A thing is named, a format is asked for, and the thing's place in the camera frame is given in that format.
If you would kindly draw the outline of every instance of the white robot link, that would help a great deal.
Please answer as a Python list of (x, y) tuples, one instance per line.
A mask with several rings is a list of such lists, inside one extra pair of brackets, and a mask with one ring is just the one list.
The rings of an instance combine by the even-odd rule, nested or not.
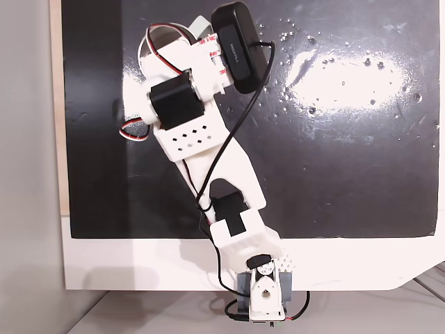
[[(232, 319), (283, 321), (276, 261), (284, 249), (280, 236), (265, 226), (259, 214), (266, 200), (249, 157), (233, 138), (268, 80), (275, 45), (259, 40), (244, 3), (219, 7), (211, 22), (199, 16), (189, 28), (165, 23), (146, 30), (138, 62), (147, 99), (140, 106), (140, 117), (126, 121), (120, 133), (141, 141), (147, 135), (131, 135), (126, 128), (142, 121), (152, 126), (207, 217), (211, 233), (207, 236), (227, 256), (230, 269), (250, 273), (248, 291), (229, 289), (241, 298), (250, 297), (248, 315)], [(269, 62), (265, 46), (271, 51)], [(241, 93), (255, 93), (230, 132), (213, 96), (224, 94), (232, 84)], [(238, 191), (211, 199), (210, 184), (216, 179)]]

